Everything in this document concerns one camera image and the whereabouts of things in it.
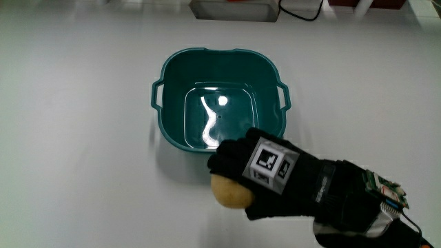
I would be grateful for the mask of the person's right hand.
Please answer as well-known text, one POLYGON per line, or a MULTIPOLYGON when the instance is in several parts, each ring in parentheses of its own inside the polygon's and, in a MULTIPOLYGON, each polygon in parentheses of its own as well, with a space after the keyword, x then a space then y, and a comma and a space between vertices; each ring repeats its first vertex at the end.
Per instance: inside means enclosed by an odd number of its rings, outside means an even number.
POLYGON ((244 209, 249 220, 312 216, 323 247, 399 247, 420 237, 400 207, 374 192, 365 169, 318 159, 257 128, 224 140, 207 166, 220 204, 244 209))

